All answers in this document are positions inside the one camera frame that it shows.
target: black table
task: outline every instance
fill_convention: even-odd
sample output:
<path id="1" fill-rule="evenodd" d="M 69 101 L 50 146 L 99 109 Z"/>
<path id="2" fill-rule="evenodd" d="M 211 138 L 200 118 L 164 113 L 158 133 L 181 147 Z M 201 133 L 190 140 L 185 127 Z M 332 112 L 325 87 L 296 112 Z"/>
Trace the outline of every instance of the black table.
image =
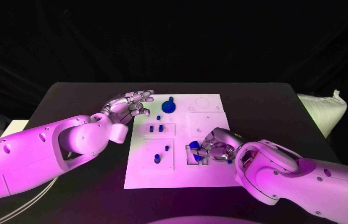
<path id="1" fill-rule="evenodd" d="M 292 87 L 279 83 L 56 83 L 26 129 L 92 115 L 116 94 L 138 90 L 220 94 L 230 129 L 243 137 L 267 139 L 308 158 L 339 163 Z M 241 187 L 124 189 L 132 121 L 128 126 L 125 143 L 111 142 L 96 159 L 62 175 L 39 202 L 7 223 L 147 223 L 187 215 L 260 223 L 331 223 L 289 200 L 263 204 Z M 0 199 L 1 216 L 43 188 Z"/>

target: pillow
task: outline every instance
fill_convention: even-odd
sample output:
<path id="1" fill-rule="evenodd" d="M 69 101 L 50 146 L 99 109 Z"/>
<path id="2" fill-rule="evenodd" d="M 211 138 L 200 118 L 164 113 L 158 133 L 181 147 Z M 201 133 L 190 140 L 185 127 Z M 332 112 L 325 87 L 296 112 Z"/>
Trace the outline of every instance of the pillow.
<path id="1" fill-rule="evenodd" d="M 346 103 L 339 97 L 339 91 L 334 91 L 332 97 L 313 97 L 303 94 L 298 94 L 298 96 L 326 138 L 346 110 Z"/>

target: black curtain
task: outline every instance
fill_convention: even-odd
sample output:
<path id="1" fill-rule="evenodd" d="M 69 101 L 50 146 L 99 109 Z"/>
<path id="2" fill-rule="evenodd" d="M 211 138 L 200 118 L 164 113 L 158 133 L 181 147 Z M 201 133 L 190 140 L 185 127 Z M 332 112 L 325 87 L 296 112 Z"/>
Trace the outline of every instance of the black curtain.
<path id="1" fill-rule="evenodd" d="M 287 82 L 348 90 L 348 0 L 1 0 L 0 114 L 55 82 Z"/>

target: white board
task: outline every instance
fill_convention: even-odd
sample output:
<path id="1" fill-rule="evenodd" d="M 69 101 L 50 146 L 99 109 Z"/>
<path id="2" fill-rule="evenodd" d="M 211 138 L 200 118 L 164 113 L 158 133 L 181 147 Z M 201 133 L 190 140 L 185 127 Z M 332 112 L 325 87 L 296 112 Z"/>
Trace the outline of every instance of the white board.
<path id="1" fill-rule="evenodd" d="M 175 111 L 164 113 L 161 104 L 174 98 Z M 154 102 L 144 103 L 149 117 L 135 117 L 125 189 L 239 186 L 233 177 L 234 163 L 201 162 L 188 156 L 187 145 L 201 142 L 216 127 L 229 129 L 220 95 L 152 95 Z M 154 162 L 160 154 L 161 161 Z"/>

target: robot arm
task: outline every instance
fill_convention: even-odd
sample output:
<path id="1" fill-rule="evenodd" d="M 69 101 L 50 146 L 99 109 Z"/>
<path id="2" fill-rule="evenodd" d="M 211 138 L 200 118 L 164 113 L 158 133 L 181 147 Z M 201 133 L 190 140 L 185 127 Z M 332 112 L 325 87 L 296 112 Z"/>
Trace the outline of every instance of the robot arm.
<path id="1" fill-rule="evenodd" d="M 264 204 L 286 198 L 310 214 L 348 223 L 348 166 L 305 159 L 266 140 L 246 142 L 221 128 L 191 152 L 217 161 L 236 159 L 234 180 Z"/>
<path id="2" fill-rule="evenodd" d="M 132 116 L 149 115 L 154 91 L 118 95 L 99 113 L 75 116 L 0 138 L 0 198 L 20 193 L 92 160 L 108 141 L 124 143 Z"/>

